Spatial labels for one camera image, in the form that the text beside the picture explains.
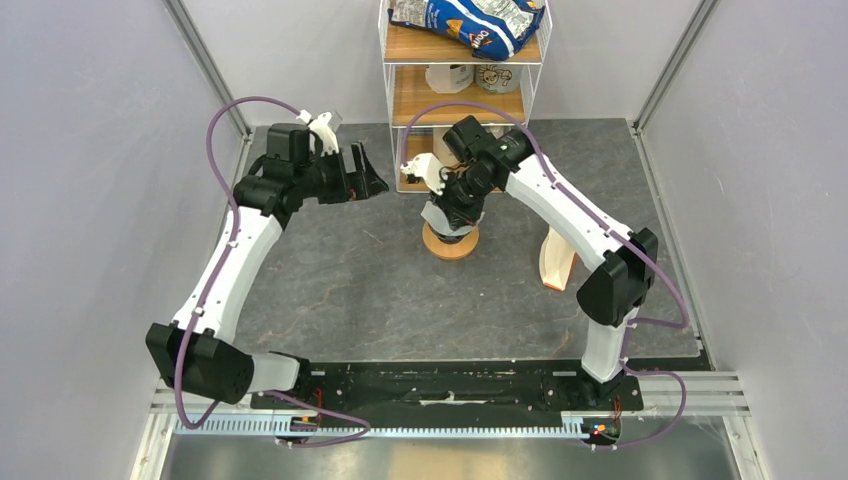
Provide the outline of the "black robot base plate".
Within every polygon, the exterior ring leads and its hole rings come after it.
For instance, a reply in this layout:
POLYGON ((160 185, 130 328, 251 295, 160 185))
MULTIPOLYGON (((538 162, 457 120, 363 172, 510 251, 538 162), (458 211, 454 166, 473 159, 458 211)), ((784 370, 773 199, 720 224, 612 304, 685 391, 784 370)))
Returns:
POLYGON ((577 360, 314 363, 289 394, 375 429, 555 427, 564 412, 644 407, 634 376, 598 386, 577 360))

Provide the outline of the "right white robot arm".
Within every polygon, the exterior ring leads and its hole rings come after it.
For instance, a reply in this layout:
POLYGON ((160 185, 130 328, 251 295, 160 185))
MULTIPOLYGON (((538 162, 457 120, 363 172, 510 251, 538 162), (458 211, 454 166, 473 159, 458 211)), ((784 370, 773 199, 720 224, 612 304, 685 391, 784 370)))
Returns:
POLYGON ((430 191, 421 215, 431 252, 444 259, 470 253, 485 200, 495 190, 544 220, 549 228, 540 252, 544 283, 563 287, 576 260, 589 272, 576 293, 590 320, 577 395, 588 408, 604 408, 616 398, 624 375, 625 328, 656 276, 656 235, 647 228, 635 232, 603 212, 565 179, 523 128, 497 136, 468 116, 448 128, 442 142, 456 159, 456 170, 436 153, 418 157, 430 191))

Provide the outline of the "round wooden dripper stand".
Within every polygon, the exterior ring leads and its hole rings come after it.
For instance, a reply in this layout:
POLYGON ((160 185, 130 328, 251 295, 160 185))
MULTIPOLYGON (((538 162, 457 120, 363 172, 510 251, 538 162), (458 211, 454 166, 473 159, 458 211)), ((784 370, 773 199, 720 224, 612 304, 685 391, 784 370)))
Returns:
POLYGON ((469 256, 478 245, 480 230, 474 227, 457 241, 449 242, 438 236, 428 223, 422 226, 422 240, 427 250, 444 261, 456 261, 469 256))

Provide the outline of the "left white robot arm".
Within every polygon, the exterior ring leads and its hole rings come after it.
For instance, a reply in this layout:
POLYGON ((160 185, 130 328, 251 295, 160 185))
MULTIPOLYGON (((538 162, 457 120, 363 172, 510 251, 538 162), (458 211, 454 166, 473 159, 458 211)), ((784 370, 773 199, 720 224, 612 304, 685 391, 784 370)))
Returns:
POLYGON ((245 353, 233 339, 260 266, 306 200, 340 204, 389 189, 362 143, 344 151, 331 136, 295 124, 268 129, 265 153, 233 186, 235 207, 196 287, 169 323, 154 323, 146 334, 167 387, 226 404, 268 390, 290 408, 311 401, 308 360, 245 353))

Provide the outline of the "white paper coffee filter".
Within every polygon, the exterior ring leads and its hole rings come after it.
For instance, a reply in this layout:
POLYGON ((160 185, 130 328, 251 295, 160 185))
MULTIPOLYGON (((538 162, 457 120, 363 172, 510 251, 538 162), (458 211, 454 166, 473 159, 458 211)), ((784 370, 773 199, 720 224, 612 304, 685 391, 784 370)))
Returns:
POLYGON ((427 224, 430 224, 436 231, 443 234, 452 234, 456 232, 461 234, 467 232, 479 223, 478 220, 468 220, 461 216, 454 215, 451 217, 448 213, 436 206, 433 202, 427 201, 421 211, 421 217, 427 224))

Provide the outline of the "white wire wooden shelf rack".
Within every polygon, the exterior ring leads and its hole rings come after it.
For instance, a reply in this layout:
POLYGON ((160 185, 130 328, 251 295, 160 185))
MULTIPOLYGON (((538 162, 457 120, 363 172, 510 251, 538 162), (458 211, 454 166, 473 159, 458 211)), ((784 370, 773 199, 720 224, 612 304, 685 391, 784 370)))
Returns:
POLYGON ((524 48, 506 62, 475 58, 456 40, 393 25, 392 1, 382 1, 378 30, 389 132, 393 147, 391 180, 400 193, 424 193, 423 182, 403 174, 401 163, 434 149, 434 138, 467 115, 500 133, 510 123, 469 104, 482 103, 524 123, 533 110, 553 29, 550 7, 542 8, 539 28, 524 48))

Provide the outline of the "blue ribbed coffee dripper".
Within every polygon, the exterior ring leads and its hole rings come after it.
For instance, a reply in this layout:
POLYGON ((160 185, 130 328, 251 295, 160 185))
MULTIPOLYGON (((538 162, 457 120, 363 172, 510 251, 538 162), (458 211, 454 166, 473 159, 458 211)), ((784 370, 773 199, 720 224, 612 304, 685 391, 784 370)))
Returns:
POLYGON ((438 242, 448 246, 471 244, 476 242, 477 237, 479 236, 479 229, 477 227, 473 227, 467 232, 463 232, 461 234, 457 234, 456 232, 452 234, 443 234, 436 231, 430 224, 426 224, 426 229, 438 242))

